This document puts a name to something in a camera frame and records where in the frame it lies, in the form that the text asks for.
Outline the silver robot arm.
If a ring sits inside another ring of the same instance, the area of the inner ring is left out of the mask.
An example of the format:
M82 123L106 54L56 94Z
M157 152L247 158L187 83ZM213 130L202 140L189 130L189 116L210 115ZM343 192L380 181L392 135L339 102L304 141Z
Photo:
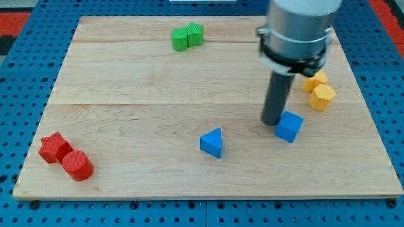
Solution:
M271 0L257 28L259 54L273 73L314 76L326 63L342 0Z

